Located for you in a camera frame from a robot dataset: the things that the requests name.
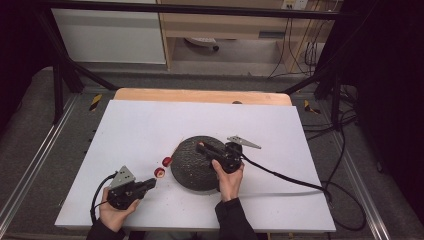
hand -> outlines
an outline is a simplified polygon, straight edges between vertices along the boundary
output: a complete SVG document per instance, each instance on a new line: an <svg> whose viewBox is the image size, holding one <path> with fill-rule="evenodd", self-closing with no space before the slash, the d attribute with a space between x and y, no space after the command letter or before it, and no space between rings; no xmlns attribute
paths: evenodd
<svg viewBox="0 0 424 240"><path fill-rule="evenodd" d="M102 202L107 201L108 193L109 188L104 188ZM100 220L110 230L118 232L124 224L125 219L137 209L139 203L140 199L134 200L134 202L131 203L127 210L118 210L112 207L112 205L110 205L108 202L103 203L100 205Z"/></svg>
<svg viewBox="0 0 424 240"><path fill-rule="evenodd" d="M219 180L219 190L221 191L221 200L223 202L238 198L241 180L243 178L244 163L241 163L237 171L228 174L222 169L217 160L212 160L212 166L216 171Z"/></svg>

white tabletop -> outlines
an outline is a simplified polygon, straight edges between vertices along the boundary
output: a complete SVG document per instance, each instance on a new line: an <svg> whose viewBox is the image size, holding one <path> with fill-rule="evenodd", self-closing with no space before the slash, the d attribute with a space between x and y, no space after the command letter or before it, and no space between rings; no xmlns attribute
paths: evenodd
<svg viewBox="0 0 424 240"><path fill-rule="evenodd" d="M136 181L150 179L181 140L199 135L222 142L238 135L262 147L243 148L251 160L288 177L320 184L295 107L112 100L56 226L90 228L91 201L106 176L126 165ZM245 164L239 196L257 232L335 231L322 192ZM219 193L188 190L166 170L124 226L132 230L218 229L214 208Z"/></svg>

sleeve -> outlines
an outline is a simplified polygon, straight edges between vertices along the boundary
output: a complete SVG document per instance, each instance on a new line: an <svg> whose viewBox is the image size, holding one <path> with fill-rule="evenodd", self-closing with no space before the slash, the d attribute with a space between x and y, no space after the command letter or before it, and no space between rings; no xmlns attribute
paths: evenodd
<svg viewBox="0 0 424 240"><path fill-rule="evenodd" d="M239 198L218 203L215 213L220 226L219 240L258 239L246 219Z"/></svg>
<svg viewBox="0 0 424 240"><path fill-rule="evenodd" d="M122 229L114 232L97 219L88 232L86 240L122 240L124 237L125 233Z"/></svg>

left hand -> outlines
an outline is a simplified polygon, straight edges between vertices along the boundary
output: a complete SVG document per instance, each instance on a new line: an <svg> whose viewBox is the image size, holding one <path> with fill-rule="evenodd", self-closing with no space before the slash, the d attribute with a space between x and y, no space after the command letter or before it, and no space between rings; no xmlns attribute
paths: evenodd
<svg viewBox="0 0 424 240"><path fill-rule="evenodd" d="M104 188L102 202L107 201L108 193L109 193L109 188L107 187ZM135 212L139 203L140 203L140 199L134 200L134 202L131 203L131 205L128 207L127 210L118 210L112 207L112 205L110 205L109 202L103 203L99 207L100 220L110 230L114 232L118 232L119 229L121 229L122 225L124 224L125 219L131 213Z"/></svg>

small red object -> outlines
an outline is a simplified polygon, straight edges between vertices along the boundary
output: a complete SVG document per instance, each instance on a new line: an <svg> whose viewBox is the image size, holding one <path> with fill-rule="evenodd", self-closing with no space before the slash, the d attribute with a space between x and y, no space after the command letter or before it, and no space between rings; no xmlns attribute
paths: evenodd
<svg viewBox="0 0 424 240"><path fill-rule="evenodd" d="M163 176L165 176L165 169L163 169L161 167L156 168L156 170L155 170L155 177L157 177L157 178L163 178Z"/></svg>
<svg viewBox="0 0 424 240"><path fill-rule="evenodd" d="M169 165L171 165L171 163L172 163L172 158L170 158L170 157L166 157L162 160L162 165L164 167L169 167Z"/></svg>

